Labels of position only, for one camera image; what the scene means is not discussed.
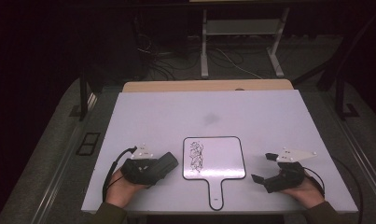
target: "gray carpet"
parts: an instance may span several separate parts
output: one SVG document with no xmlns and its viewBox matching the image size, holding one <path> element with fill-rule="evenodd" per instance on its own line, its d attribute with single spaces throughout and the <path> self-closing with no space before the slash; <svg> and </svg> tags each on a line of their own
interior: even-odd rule
<svg viewBox="0 0 376 224">
<path fill-rule="evenodd" d="M 239 37 L 230 37 L 227 40 L 227 45 L 225 45 L 224 39 L 210 39 L 208 43 L 211 55 L 211 59 L 208 61 L 209 79 L 255 78 L 252 74 L 233 67 L 217 49 L 221 49 L 244 70 L 263 78 L 276 78 L 265 51 L 271 42 L 270 39 L 257 36 L 244 40 Z M 338 36 L 319 36 L 315 40 L 297 37 L 283 39 L 277 55 L 285 72 L 285 78 L 292 80 L 321 64 L 333 54 L 340 42 L 341 38 Z M 156 64 L 167 69 L 175 79 L 200 79 L 200 60 L 197 63 L 200 54 L 194 41 L 191 45 L 196 50 L 193 50 L 189 56 L 170 55 Z M 151 70 L 146 80 L 173 79 L 172 76 L 166 77 L 166 75 L 167 72 Z M 354 88 L 347 86 L 346 103 L 353 104 L 360 117 L 340 122 L 333 111 L 334 92 L 317 91 L 315 83 L 318 78 L 319 76 L 308 79 L 298 85 L 297 89 L 300 90 L 329 153 L 345 163 L 359 181 L 364 197 L 362 223 L 376 223 L 376 195 L 355 161 L 350 141 L 340 125 L 341 123 L 349 127 L 376 170 L 376 117 Z M 101 94 L 97 95 L 96 104 L 86 119 L 79 122 L 77 118 L 69 117 L 73 107 L 79 104 L 78 82 L 71 85 L 60 101 L 30 163 L 24 170 L 19 184 L 1 214 L 0 223 L 28 223 L 34 217 L 35 220 L 41 220 L 42 223 L 86 223 L 91 218 L 90 214 L 81 212 L 80 207 L 119 91 L 118 87 L 105 88 Z M 71 136 L 77 134 L 76 127 L 81 134 L 75 139 L 70 139 Z M 100 133 L 100 140 L 92 156 L 75 155 L 85 133 Z M 69 146 L 73 146 L 72 153 L 65 151 Z M 65 155 L 70 155 L 69 160 L 61 163 Z M 337 162 L 335 164 L 355 203 L 359 206 L 357 185 L 344 167 Z M 51 182 L 54 174 L 60 174 L 58 182 Z M 52 197 L 47 200 L 49 202 L 48 209 L 40 210 L 39 215 L 36 216 L 35 213 L 41 207 L 40 203 L 44 195 L 49 195 L 48 188 L 52 192 Z M 358 214 L 347 214 L 346 216 L 352 220 L 358 218 Z M 241 223 L 253 222 L 242 218 Z M 305 221 L 300 214 L 290 214 L 285 215 L 285 223 L 300 224 Z"/>
</svg>

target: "white tabletop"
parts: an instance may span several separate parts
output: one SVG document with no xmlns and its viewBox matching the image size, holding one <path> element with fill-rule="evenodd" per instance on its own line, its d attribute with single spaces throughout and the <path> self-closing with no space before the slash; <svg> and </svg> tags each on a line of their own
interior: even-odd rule
<svg viewBox="0 0 376 224">
<path fill-rule="evenodd" d="M 208 184 L 183 177 L 187 137 L 236 136 L 241 141 L 246 177 L 222 183 L 223 207 L 209 205 Z M 170 151 L 179 165 L 156 186 L 136 194 L 126 208 L 135 214 L 283 214 L 302 208 L 289 196 L 267 193 L 251 174 L 266 178 L 279 167 L 265 153 L 284 147 L 317 152 L 301 164 L 316 171 L 327 200 L 339 212 L 356 212 L 355 203 L 316 130 L 298 91 L 123 92 L 119 95 L 82 205 L 95 212 L 112 161 L 126 148 L 145 143 L 155 157 Z"/>
</svg>

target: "cable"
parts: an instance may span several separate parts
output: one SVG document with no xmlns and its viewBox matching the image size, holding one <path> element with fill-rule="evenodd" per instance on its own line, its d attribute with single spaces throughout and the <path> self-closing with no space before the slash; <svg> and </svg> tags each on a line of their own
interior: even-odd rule
<svg viewBox="0 0 376 224">
<path fill-rule="evenodd" d="M 141 52 L 144 52 L 144 53 L 148 53 L 148 54 L 152 54 L 152 52 L 151 51 L 147 51 L 147 50 L 144 50 L 144 49 L 139 49 L 139 48 L 137 48 L 139 51 L 141 51 Z"/>
<path fill-rule="evenodd" d="M 358 194 L 359 194 L 359 216 L 358 216 L 358 224 L 362 223 L 362 218 L 363 218 L 363 208 L 364 208 L 364 203 L 363 203 L 363 194 L 362 194 L 362 188 L 359 185 L 358 180 L 354 176 L 353 172 L 345 165 L 341 160 L 337 159 L 336 157 L 330 156 L 334 161 L 338 162 L 344 169 L 350 174 L 350 176 L 353 178 L 355 181 L 356 187 L 358 188 Z"/>
<path fill-rule="evenodd" d="M 170 80 L 168 78 L 168 75 L 166 73 L 164 73 L 163 71 L 161 71 L 159 68 L 157 67 L 154 67 L 154 66 L 149 66 L 149 68 L 151 68 L 153 70 L 153 75 L 155 76 L 156 72 L 160 73 L 161 75 L 163 75 L 165 77 L 165 79 L 168 81 Z"/>
<path fill-rule="evenodd" d="M 237 53 L 236 51 L 234 50 L 221 50 L 221 49 L 217 49 L 215 48 L 215 50 L 219 51 L 219 52 L 223 52 L 222 56 L 224 56 L 226 53 L 232 53 L 232 54 L 235 54 L 237 55 L 239 58 L 240 58 L 240 61 L 239 62 L 235 62 L 234 60 L 232 60 L 235 64 L 242 64 L 244 63 L 244 57 L 240 54 L 240 53 Z M 231 60 L 231 58 L 229 57 L 229 59 L 227 60 L 222 60 L 222 61 L 225 61 L 225 62 L 229 62 Z"/>
<path fill-rule="evenodd" d="M 209 52 L 209 50 L 217 50 L 217 51 L 219 51 L 217 48 L 207 48 L 208 50 L 207 50 L 207 53 Z M 229 51 L 225 51 L 225 50 L 222 50 L 224 53 L 225 52 L 231 52 L 231 53 L 234 53 L 234 54 L 236 54 L 236 55 L 238 55 L 239 57 L 240 57 L 240 61 L 239 62 L 235 62 L 234 60 L 232 60 L 233 62 L 234 62 L 234 64 L 242 64 L 243 62 L 244 62 L 244 57 L 241 55 L 241 54 L 239 54 L 239 53 L 237 53 L 237 52 L 234 52 L 234 51 L 231 51 L 231 50 L 229 50 Z M 212 55 L 214 58 L 216 58 L 216 59 L 218 59 L 218 60 L 220 60 L 220 61 L 223 61 L 223 62 L 226 62 L 226 63 L 229 63 L 230 62 L 230 60 L 227 60 L 227 59 L 224 59 L 225 58 L 225 56 L 224 55 L 222 55 L 222 57 L 217 57 L 217 56 L 215 56 L 215 54 L 213 54 Z"/>
<path fill-rule="evenodd" d="M 277 70 L 281 66 L 281 64 L 283 64 L 284 62 L 286 62 L 286 60 L 290 57 L 290 55 L 298 48 L 298 46 L 300 46 L 301 42 L 303 42 L 303 37 L 301 38 L 301 40 L 299 41 L 299 43 L 297 45 L 295 45 L 295 47 L 291 51 L 289 51 L 289 53 L 286 55 L 286 57 L 280 63 L 278 63 L 278 66 L 275 68 L 275 73 L 277 72 Z"/>
<path fill-rule="evenodd" d="M 309 169 L 309 168 L 307 168 L 307 167 L 303 167 L 303 169 L 312 172 L 313 174 L 315 174 L 315 175 L 319 178 L 319 180 L 321 181 L 321 184 L 322 184 L 322 187 L 321 187 L 321 188 L 322 188 L 322 191 L 324 192 L 324 195 L 325 195 L 325 184 L 324 184 L 324 181 L 322 180 L 321 176 L 319 176 L 319 174 L 317 174 L 317 173 L 314 172 L 312 169 Z"/>
<path fill-rule="evenodd" d="M 164 63 L 164 64 L 166 64 L 167 66 L 169 66 L 170 68 L 173 68 L 173 69 L 175 69 L 175 70 L 188 70 L 188 69 L 190 69 L 190 68 L 195 67 L 195 66 L 197 65 L 197 62 L 199 61 L 199 59 L 200 59 L 200 54 L 198 54 L 198 56 L 196 57 L 196 59 L 194 60 L 194 63 L 193 63 L 192 65 L 189 65 L 188 67 L 184 67 L 184 68 L 175 67 L 175 66 L 171 65 L 170 63 L 164 62 L 164 61 L 162 61 L 162 60 L 157 60 L 157 62 L 159 62 L 159 63 Z"/>
<path fill-rule="evenodd" d="M 150 47 L 152 47 L 152 40 L 150 39 L 150 37 L 147 36 L 147 35 L 138 35 L 138 37 L 139 37 L 139 36 L 143 36 L 144 38 L 147 39 L 148 44 L 147 44 L 147 47 L 145 48 L 145 50 L 150 49 Z"/>
<path fill-rule="evenodd" d="M 221 49 L 216 49 L 216 50 L 218 50 L 219 52 L 221 52 L 236 68 L 238 68 L 238 69 L 240 69 L 241 71 L 243 71 L 243 72 L 246 72 L 246 73 L 248 73 L 248 74 L 251 74 L 251 75 L 253 75 L 253 76 L 255 76 L 255 77 L 258 77 L 258 78 L 260 78 L 260 79 L 263 79 L 262 77 L 260 77 L 260 76 L 258 76 L 257 74 L 255 74 L 255 73 L 251 73 L 251 72 L 249 72 L 249 71 L 246 71 L 245 69 L 243 69 L 243 68 L 241 68 L 241 67 L 239 67 L 237 64 L 235 64 L 234 63 L 234 61 L 232 61 L 229 57 L 228 57 L 228 55 L 227 54 L 225 54 Z"/>
<path fill-rule="evenodd" d="M 207 57 L 208 57 L 209 60 L 211 60 L 212 63 L 216 64 L 216 65 L 219 66 L 219 67 L 222 67 L 222 68 L 234 68 L 233 65 L 225 66 L 225 65 L 222 65 L 222 64 L 220 64 L 220 63 L 217 63 L 217 62 L 213 59 L 213 58 L 217 58 L 217 57 L 216 57 L 213 53 L 211 53 L 210 51 L 207 51 Z"/>
<path fill-rule="evenodd" d="M 115 184 L 116 182 L 118 182 L 120 179 L 122 179 L 124 176 L 121 176 L 119 177 L 118 179 L 116 179 L 114 182 L 110 183 L 106 188 L 109 189 L 113 184 Z"/>
<path fill-rule="evenodd" d="M 173 80 L 176 80 L 176 78 L 175 78 L 175 76 L 173 75 L 173 73 L 170 72 L 170 71 L 168 71 L 168 70 L 167 70 L 166 68 L 164 68 L 164 67 L 161 67 L 161 66 L 159 66 L 159 65 L 157 65 L 157 64 L 155 64 L 155 63 L 152 63 L 152 64 L 151 64 L 151 68 L 152 68 L 152 69 L 155 69 L 156 71 L 158 71 L 158 72 L 160 72 L 160 73 L 162 73 L 162 74 L 166 77 L 167 81 L 169 80 L 168 76 L 170 76 Z"/>
<path fill-rule="evenodd" d="M 120 160 L 120 158 L 122 156 L 124 156 L 124 154 L 126 154 L 127 152 L 131 152 L 133 154 L 136 149 L 137 149 L 137 147 L 127 148 L 122 153 L 120 153 L 120 155 L 118 156 L 118 158 L 114 162 L 112 162 L 111 168 L 109 169 L 108 174 L 106 175 L 106 178 L 105 178 L 105 181 L 104 181 L 104 184 L 103 184 L 103 202 L 105 202 L 106 191 L 108 190 L 108 183 L 112 178 L 112 174 L 114 173 L 116 166 L 118 165 L 118 161 Z"/>
</svg>

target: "sleeve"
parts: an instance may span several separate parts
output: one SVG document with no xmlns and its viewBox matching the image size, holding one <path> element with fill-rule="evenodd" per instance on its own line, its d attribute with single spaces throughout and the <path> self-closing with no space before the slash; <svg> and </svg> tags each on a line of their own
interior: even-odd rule
<svg viewBox="0 0 376 224">
<path fill-rule="evenodd" d="M 90 224 L 121 224 L 126 216 L 123 209 L 110 203 L 102 203 Z"/>
<path fill-rule="evenodd" d="M 340 216 L 328 202 L 320 203 L 305 211 L 303 215 L 310 224 L 352 224 L 353 222 Z"/>
</svg>

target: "hand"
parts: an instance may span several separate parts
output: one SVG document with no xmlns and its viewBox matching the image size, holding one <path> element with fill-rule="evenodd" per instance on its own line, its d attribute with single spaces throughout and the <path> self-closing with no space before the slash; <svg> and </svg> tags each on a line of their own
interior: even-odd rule
<svg viewBox="0 0 376 224">
<path fill-rule="evenodd" d="M 130 202 L 132 196 L 138 190 L 144 188 L 146 188 L 145 185 L 130 183 L 123 177 L 120 169 L 117 169 L 117 171 L 112 174 L 112 178 L 109 182 L 105 202 L 123 208 Z"/>
<path fill-rule="evenodd" d="M 325 198 L 315 187 L 313 182 L 307 177 L 304 177 L 304 180 L 301 183 L 301 185 L 293 189 L 284 189 L 280 192 L 292 196 L 307 209 L 315 207 L 318 204 L 323 203 L 325 201 Z"/>
</svg>

